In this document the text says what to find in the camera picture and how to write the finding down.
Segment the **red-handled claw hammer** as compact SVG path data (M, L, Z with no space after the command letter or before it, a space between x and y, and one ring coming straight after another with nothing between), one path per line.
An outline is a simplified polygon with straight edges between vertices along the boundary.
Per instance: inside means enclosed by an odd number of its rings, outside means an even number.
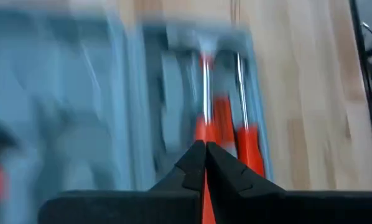
M204 142L217 142L218 129L213 119L212 103L212 70L215 60L217 37L199 37L199 54L201 59L203 76L203 118L198 119L195 137ZM203 214L202 224L216 224L215 216L208 189L208 173L205 172L204 192L203 192Z

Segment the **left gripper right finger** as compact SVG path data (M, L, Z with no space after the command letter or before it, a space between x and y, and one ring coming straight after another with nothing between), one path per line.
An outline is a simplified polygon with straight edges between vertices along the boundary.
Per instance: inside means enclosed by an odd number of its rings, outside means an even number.
M206 168L217 224L372 224L372 192L285 190L213 142Z

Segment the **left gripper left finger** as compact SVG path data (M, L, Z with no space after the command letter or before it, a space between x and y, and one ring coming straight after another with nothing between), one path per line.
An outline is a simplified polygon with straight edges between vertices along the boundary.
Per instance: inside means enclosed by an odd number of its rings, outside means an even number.
M194 142L147 191L62 192L41 206L38 224L202 224L206 151Z

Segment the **grey plastic tool case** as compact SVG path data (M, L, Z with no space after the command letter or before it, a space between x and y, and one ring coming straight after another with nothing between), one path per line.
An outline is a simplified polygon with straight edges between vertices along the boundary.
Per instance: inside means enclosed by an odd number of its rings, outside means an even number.
M246 105L272 164L250 31L227 22L146 17L126 30L104 14L0 7L0 224L37 224L67 190L146 190L194 141L203 112L195 37L218 44L213 92L242 123L235 52Z

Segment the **red-handled screwdriver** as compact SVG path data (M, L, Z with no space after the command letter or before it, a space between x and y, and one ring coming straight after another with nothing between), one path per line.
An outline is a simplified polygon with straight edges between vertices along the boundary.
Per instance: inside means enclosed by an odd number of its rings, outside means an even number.
M244 80L244 60L236 53L236 73L241 105L242 126L237 130L238 158L251 170L265 177L264 162L259 150L258 126L250 124Z

